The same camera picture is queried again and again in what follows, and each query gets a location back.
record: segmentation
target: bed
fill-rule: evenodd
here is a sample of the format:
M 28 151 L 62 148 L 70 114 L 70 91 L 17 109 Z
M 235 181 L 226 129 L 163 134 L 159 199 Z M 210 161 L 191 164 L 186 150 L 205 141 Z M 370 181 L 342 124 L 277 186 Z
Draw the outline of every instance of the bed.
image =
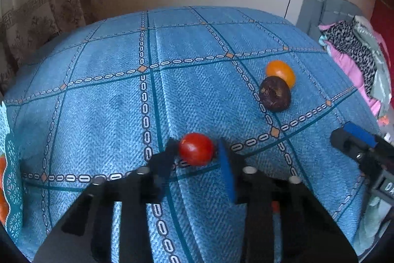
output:
M 258 95 L 274 59 L 296 75 L 281 113 L 267 111 Z M 30 260 L 93 177 L 120 178 L 188 132 L 224 137 L 269 176 L 300 176 L 352 243 L 365 179 L 329 137 L 347 121 L 379 132 L 357 88 L 316 41 L 249 8 L 161 8 L 60 35 L 20 69 L 3 103 L 20 157 L 16 244 Z M 228 200 L 217 161 L 174 164 L 165 199 L 147 216 L 155 262 L 239 261 L 245 208 Z

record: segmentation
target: orange tomato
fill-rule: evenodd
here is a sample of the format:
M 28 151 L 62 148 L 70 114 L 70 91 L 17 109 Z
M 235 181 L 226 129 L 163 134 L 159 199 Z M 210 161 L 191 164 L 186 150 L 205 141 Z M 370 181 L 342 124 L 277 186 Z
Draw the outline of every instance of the orange tomato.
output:
M 0 222 L 5 225 L 5 219 L 9 212 L 8 203 L 5 200 L 4 193 L 0 190 Z
M 3 175 L 7 161 L 5 160 L 4 154 L 0 156 L 0 191 L 3 190 Z
M 270 61 L 265 68 L 267 76 L 278 76 L 292 88 L 296 83 L 296 76 L 289 65 L 283 61 Z

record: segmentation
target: black and white patterned cloth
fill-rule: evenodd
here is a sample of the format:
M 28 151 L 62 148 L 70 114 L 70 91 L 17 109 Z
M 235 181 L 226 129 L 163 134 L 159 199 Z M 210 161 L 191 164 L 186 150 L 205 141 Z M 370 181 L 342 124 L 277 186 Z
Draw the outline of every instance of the black and white patterned cloth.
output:
M 376 73 L 375 61 L 371 51 L 353 34 L 353 24 L 341 21 L 324 31 L 324 35 L 340 53 L 353 59 L 364 77 L 365 92 L 371 97 Z

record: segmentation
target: dark brown fruit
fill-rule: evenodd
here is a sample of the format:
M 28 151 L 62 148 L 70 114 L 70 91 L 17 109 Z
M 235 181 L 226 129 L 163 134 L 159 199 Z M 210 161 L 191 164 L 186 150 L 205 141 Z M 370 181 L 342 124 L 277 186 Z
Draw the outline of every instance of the dark brown fruit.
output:
M 277 76 L 269 76 L 263 80 L 259 96 L 264 107 L 273 112 L 288 109 L 292 100 L 289 86 Z

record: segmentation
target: teal cloth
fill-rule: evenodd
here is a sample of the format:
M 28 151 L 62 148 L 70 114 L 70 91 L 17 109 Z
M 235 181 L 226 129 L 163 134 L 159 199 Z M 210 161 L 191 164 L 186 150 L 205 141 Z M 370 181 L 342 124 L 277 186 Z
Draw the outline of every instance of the teal cloth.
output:
M 376 65 L 376 74 L 372 85 L 371 96 L 381 102 L 379 117 L 385 116 L 391 101 L 391 78 L 383 53 L 375 36 L 364 25 L 355 22 L 353 33 L 357 39 L 370 49 Z

